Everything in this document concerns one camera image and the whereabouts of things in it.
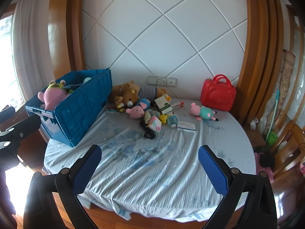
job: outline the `red handbag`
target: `red handbag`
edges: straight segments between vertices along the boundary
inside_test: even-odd
[[[232,108],[235,96],[236,88],[225,75],[219,74],[214,76],[213,79],[204,81],[200,100],[205,107],[229,111]]]

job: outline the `yellow toy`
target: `yellow toy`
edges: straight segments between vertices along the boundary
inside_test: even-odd
[[[167,116],[165,114],[162,114],[160,115],[159,120],[162,122],[162,124],[165,124],[167,120]]]
[[[168,102],[171,102],[171,97],[168,94],[163,95]]]

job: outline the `peppa pig plush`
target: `peppa pig plush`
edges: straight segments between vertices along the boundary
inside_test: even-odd
[[[55,110],[55,107],[70,95],[72,90],[69,90],[67,93],[67,90],[64,89],[65,85],[66,82],[64,80],[60,81],[59,84],[51,81],[45,93],[38,93],[39,100],[45,103],[45,105],[42,105],[43,109],[49,111]]]
[[[131,119],[138,119],[144,116],[147,104],[140,102],[139,106],[134,106],[132,109],[126,109],[126,113],[130,114]]]
[[[214,121],[218,121],[217,118],[215,118],[213,116],[213,114],[216,114],[216,111],[211,110],[208,107],[200,107],[198,105],[196,105],[194,102],[191,104],[191,109],[190,109],[190,114],[195,115],[196,116],[196,120],[201,121],[201,118],[205,119],[205,120],[214,120]]]

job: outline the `wrinkled cloth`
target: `wrinkled cloth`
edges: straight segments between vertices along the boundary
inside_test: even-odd
[[[198,121],[189,114],[192,102],[198,103],[184,100],[184,107],[174,111],[178,120],[195,124],[195,133],[162,124],[155,139],[146,139],[138,119],[129,119],[127,113],[102,113],[76,147],[51,139],[44,169],[55,174],[69,168],[97,144],[102,160],[83,198],[125,219],[135,212],[179,222],[207,220],[222,195],[199,163],[199,147],[208,145],[229,167],[243,173],[256,174],[255,159],[246,133],[230,113],[217,111],[219,121]],[[246,197],[243,193],[237,209]]]

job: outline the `electrical outlet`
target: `electrical outlet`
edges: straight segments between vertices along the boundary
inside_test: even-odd
[[[148,77],[148,84],[149,85],[157,85],[157,77]]]
[[[166,86],[166,77],[158,77],[157,78],[157,85]]]
[[[177,79],[176,78],[168,77],[166,79],[166,86],[176,87],[176,83],[177,83]]]

